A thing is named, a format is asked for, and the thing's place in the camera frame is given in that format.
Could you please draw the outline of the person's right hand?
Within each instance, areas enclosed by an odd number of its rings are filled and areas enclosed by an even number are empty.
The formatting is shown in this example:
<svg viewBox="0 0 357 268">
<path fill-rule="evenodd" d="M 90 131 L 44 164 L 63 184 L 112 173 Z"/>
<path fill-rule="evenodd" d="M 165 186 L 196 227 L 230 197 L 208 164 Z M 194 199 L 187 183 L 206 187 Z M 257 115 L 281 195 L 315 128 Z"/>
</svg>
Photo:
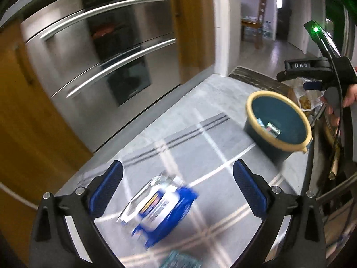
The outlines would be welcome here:
<svg viewBox="0 0 357 268">
<path fill-rule="evenodd" d="M 356 130 L 356 117 L 350 114 L 356 107 L 356 70 L 338 69 L 324 76 L 321 101 L 326 105 L 329 125 L 335 135 L 347 140 L 346 131 Z"/>
</svg>

